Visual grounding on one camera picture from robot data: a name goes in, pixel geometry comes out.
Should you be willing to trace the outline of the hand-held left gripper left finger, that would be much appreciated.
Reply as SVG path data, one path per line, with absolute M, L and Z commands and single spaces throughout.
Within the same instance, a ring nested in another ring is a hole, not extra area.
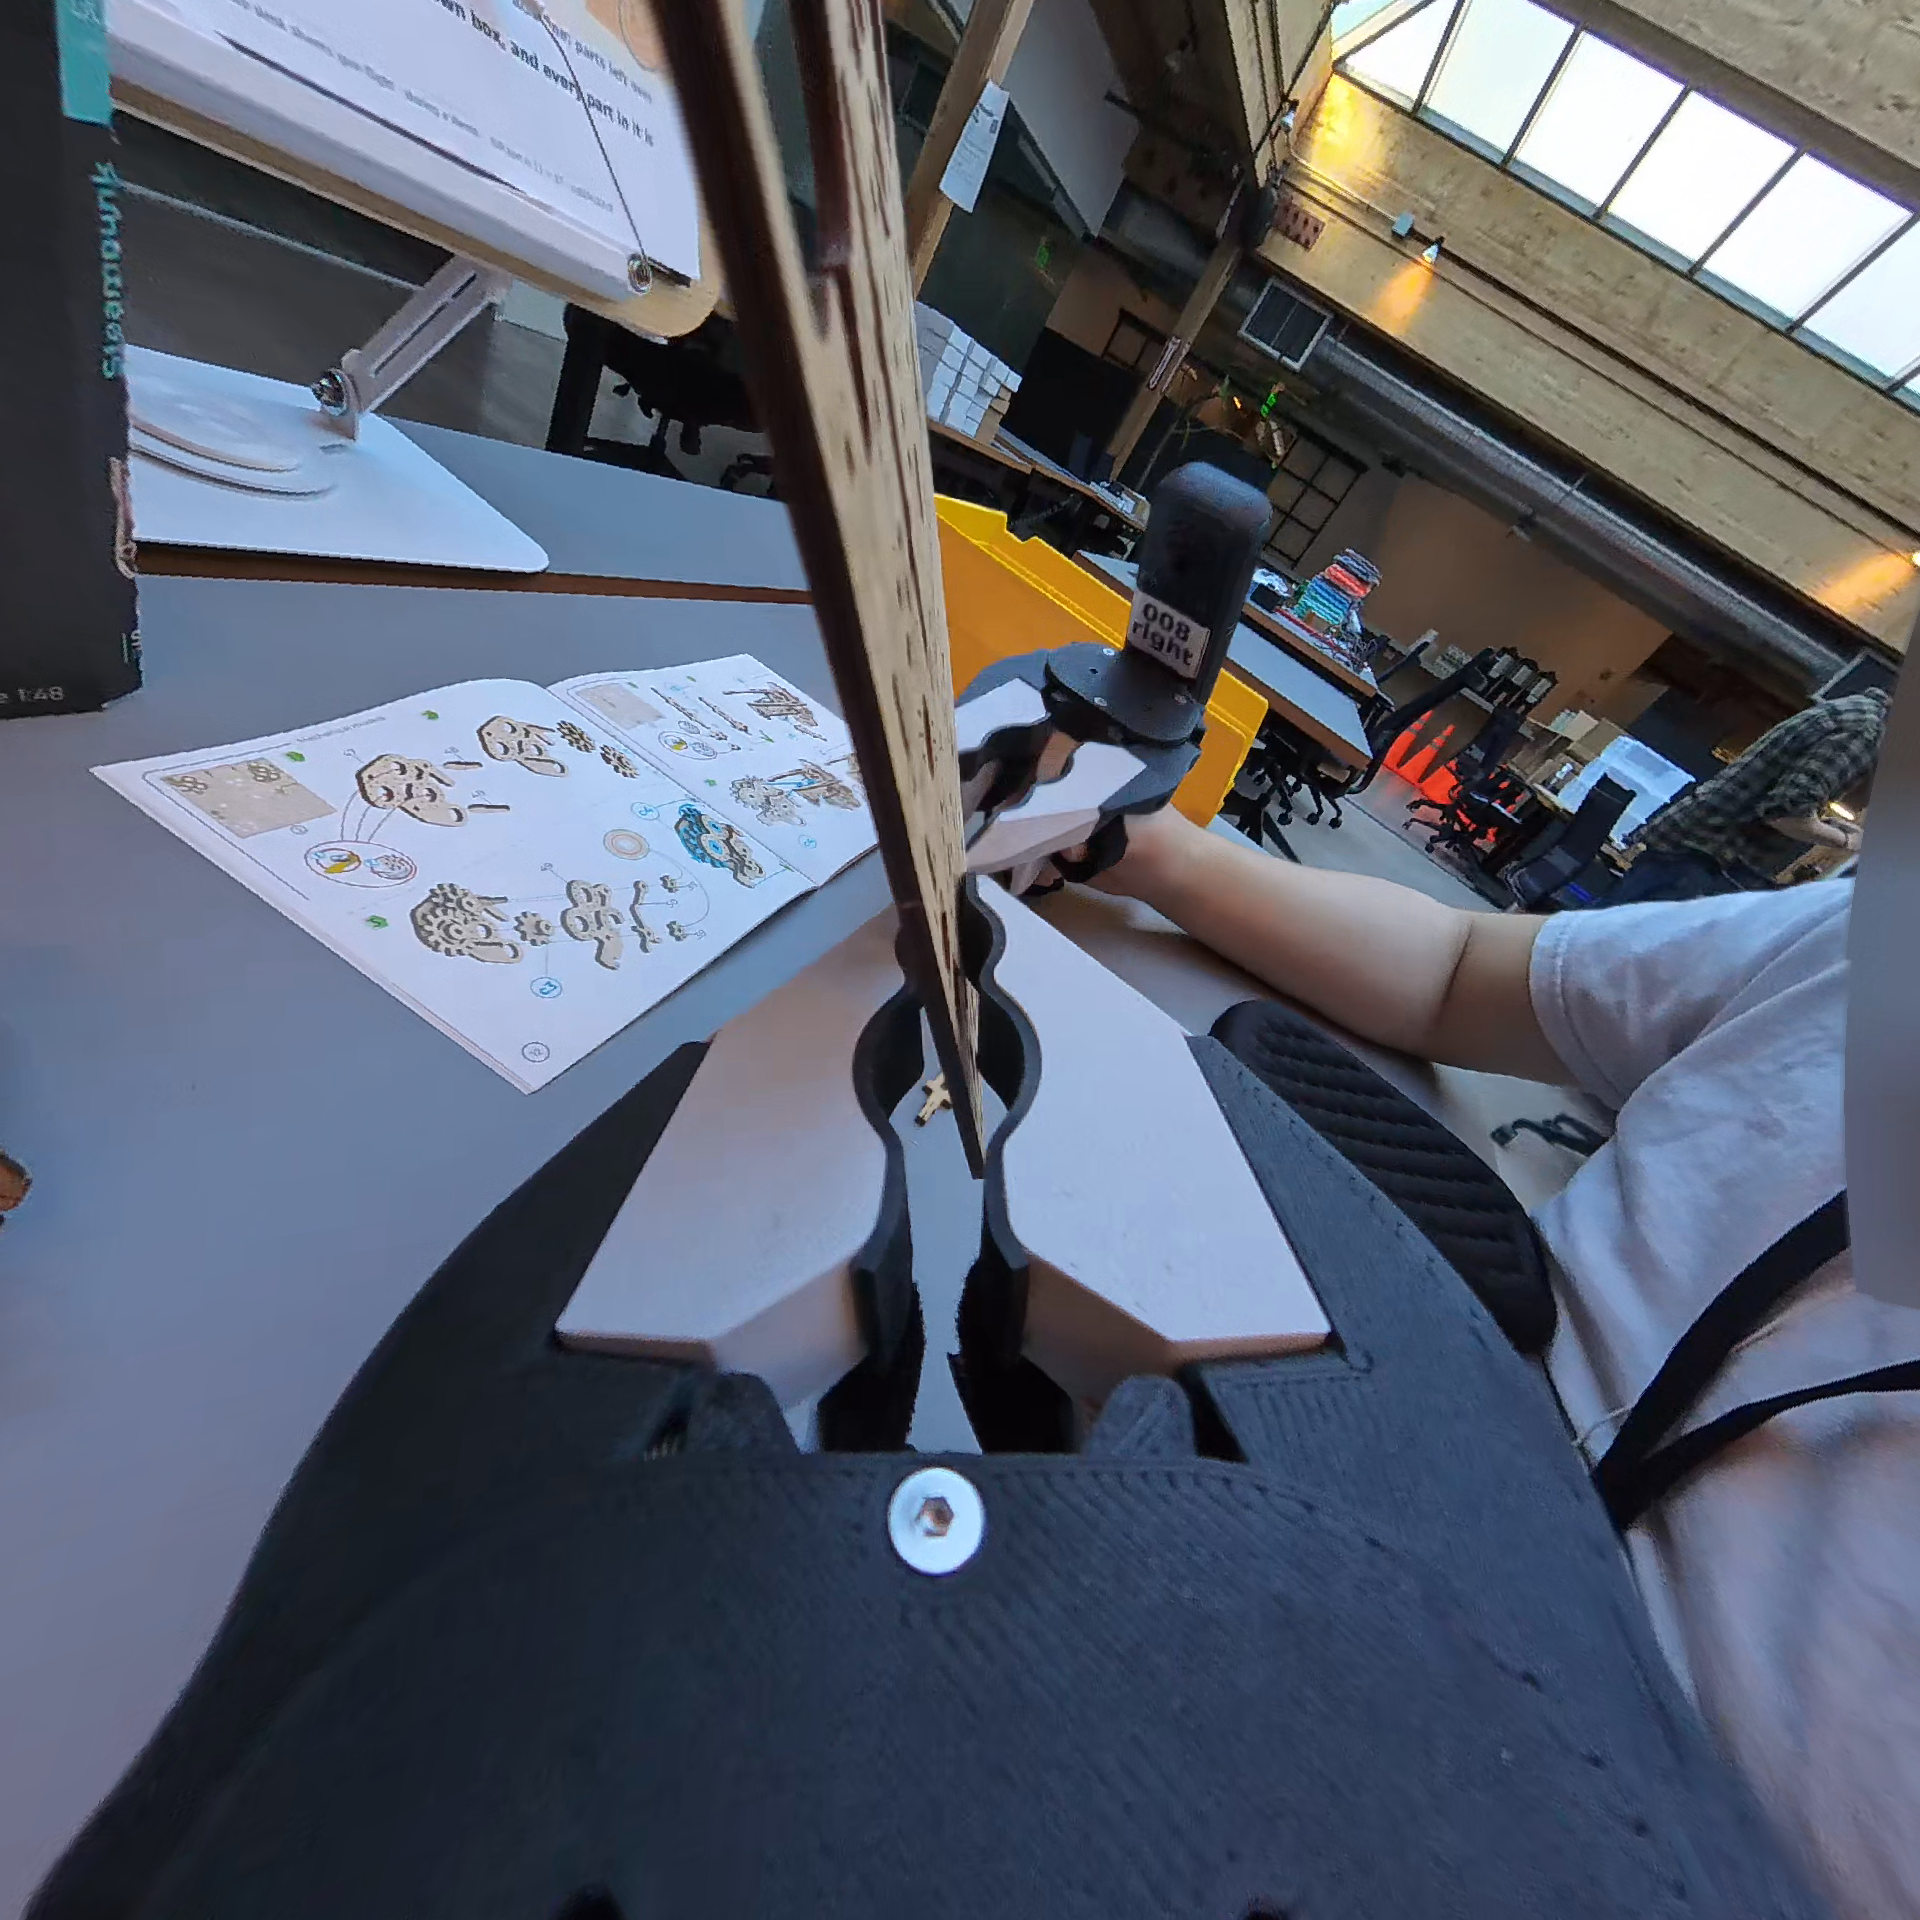
M 919 1085 L 922 1008 L 872 917 L 708 1042 L 559 1345 L 757 1377 L 784 1409 L 895 1377 L 922 1331 L 895 1130 Z

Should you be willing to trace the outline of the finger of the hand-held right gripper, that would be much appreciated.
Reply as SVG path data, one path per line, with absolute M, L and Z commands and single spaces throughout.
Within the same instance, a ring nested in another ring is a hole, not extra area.
M 954 710 L 965 805 L 1016 805 L 1046 777 L 1058 730 L 1036 682 L 1004 682 Z
M 1083 848 L 1115 812 L 1117 793 L 1143 772 L 1146 761 L 1126 747 L 1078 742 L 1055 779 L 998 808 L 970 840 L 970 873 L 1022 873 L 1058 853 Z

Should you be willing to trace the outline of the wooden puzzle part sheet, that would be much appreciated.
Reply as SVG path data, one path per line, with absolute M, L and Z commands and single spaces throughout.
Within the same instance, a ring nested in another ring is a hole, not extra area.
M 965 816 L 942 549 L 879 5 L 789 8 L 815 187 L 804 260 L 735 5 L 660 2 L 726 299 L 792 521 L 919 997 L 974 1176 L 986 1170 Z

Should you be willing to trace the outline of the person's right forearm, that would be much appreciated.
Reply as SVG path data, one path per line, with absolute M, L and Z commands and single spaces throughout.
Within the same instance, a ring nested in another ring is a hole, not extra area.
M 1429 1066 L 1571 1085 L 1528 993 L 1543 920 L 1431 901 L 1189 833 L 1154 907 L 1358 1040 Z

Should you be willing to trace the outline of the grey desk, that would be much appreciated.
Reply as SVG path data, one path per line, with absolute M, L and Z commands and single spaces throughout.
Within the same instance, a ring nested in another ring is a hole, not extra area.
M 782 604 L 157 579 L 143 685 L 4 723 L 4 1915 L 118 1784 L 283 1484 L 467 1233 L 675 1045 L 886 902 L 876 854 L 543 1092 L 495 1069 L 100 779 L 454 682 L 751 654 L 828 691 Z
M 765 496 L 575 459 L 432 424 L 398 429 L 538 539 L 538 574 L 143 544 L 147 579 L 558 593 L 799 605 L 810 586 L 790 520 Z

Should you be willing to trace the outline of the person's right hand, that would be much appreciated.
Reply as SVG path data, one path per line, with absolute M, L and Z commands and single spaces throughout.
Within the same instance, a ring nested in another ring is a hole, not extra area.
M 1195 866 L 1210 846 L 1204 828 L 1175 808 L 1115 813 L 1083 846 L 1046 857 L 1052 878 L 1107 897 L 1156 902 Z

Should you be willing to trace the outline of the yellow plastic bin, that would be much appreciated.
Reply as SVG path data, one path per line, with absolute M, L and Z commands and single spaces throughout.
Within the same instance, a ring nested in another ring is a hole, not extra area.
M 1096 581 L 1008 520 L 954 496 L 934 496 L 944 565 L 950 685 L 965 698 L 991 666 L 1078 640 L 1120 646 L 1132 590 Z M 1206 699 L 1200 760 L 1173 808 L 1210 828 L 1256 742 L 1263 698 L 1223 670 Z

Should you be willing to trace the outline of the background work table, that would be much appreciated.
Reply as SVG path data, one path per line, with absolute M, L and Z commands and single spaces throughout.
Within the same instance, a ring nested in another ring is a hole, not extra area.
M 1363 776 L 1373 761 L 1360 701 L 1247 618 L 1236 626 L 1224 672 L 1256 691 L 1271 718 L 1307 738 L 1335 769 Z

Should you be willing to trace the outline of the stack of white boxes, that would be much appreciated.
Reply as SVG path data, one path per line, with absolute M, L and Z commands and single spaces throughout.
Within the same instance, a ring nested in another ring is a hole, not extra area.
M 995 443 L 1022 374 L 926 302 L 916 302 L 916 350 L 927 420 Z

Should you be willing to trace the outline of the group of black office chairs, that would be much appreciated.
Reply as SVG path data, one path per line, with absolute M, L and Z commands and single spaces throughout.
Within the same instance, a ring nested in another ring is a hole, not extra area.
M 1414 734 L 1405 726 L 1380 755 L 1349 765 L 1274 710 L 1218 816 L 1261 850 L 1291 860 L 1341 826 L 1363 826 L 1396 844 L 1396 876 L 1407 876 L 1407 862 L 1419 857 L 1495 909 L 1551 912 L 1556 893 L 1595 872 L 1599 853 L 1580 842 L 1575 816 L 1555 812 L 1504 763 L 1482 765 L 1467 753 L 1459 776 L 1450 761 L 1419 753 L 1396 765 Z

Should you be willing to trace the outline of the puzzle instruction booklet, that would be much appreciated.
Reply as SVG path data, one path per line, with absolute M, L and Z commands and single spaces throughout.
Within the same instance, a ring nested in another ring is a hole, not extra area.
M 524 1092 L 877 846 L 847 724 L 755 656 L 471 678 L 93 776 Z

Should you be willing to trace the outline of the white document stand with page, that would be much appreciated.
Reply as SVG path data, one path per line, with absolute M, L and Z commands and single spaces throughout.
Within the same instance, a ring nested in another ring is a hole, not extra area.
M 256 144 L 180 116 L 163 104 L 111 105 L 243 160 L 383 226 L 443 250 L 446 260 L 360 346 L 311 384 L 215 369 L 170 353 L 128 350 L 132 524 L 143 544 L 285 558 L 383 561 L 538 574 L 538 539 L 488 508 L 379 412 L 421 369 L 514 284 L 539 286 L 647 346 L 703 324 L 720 293 L 718 250 L 703 221 L 703 280 L 648 294 L 602 299 L 538 276 L 443 229 L 360 197 L 349 184 L 302 176 Z

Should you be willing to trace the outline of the printed instruction sheet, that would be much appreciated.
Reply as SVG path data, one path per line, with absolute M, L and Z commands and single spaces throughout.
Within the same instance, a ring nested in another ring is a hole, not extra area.
M 573 293 L 703 280 L 703 217 L 647 5 L 118 2 L 131 104 L 349 184 Z

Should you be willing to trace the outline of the black puzzle kit box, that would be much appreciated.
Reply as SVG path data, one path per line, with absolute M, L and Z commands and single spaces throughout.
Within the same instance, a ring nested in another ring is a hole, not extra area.
M 2 718 L 142 684 L 104 5 L 2 5 Z

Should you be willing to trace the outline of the metal ventilation duct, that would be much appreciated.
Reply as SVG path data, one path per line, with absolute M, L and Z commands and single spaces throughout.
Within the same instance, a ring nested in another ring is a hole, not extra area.
M 1407 474 L 1467 498 L 1509 534 L 1547 549 L 1669 634 L 1752 672 L 1821 688 L 1885 646 L 1595 469 L 1450 398 L 1398 350 L 1324 326 L 1303 374 L 1324 405 Z

